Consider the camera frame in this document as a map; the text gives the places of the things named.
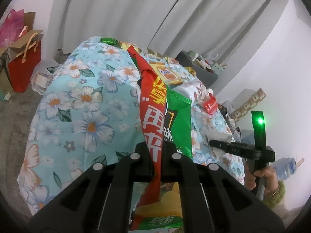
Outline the person's right hand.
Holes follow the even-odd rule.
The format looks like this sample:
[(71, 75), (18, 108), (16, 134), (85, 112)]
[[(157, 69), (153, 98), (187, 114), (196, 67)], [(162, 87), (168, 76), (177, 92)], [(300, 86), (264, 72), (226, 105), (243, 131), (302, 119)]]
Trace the person's right hand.
[(278, 178), (275, 170), (272, 167), (264, 167), (251, 173), (248, 163), (245, 163), (245, 178), (244, 185), (247, 189), (253, 190), (256, 187), (256, 177), (266, 178), (266, 185), (264, 190), (264, 197), (267, 198), (275, 194), (279, 190)]

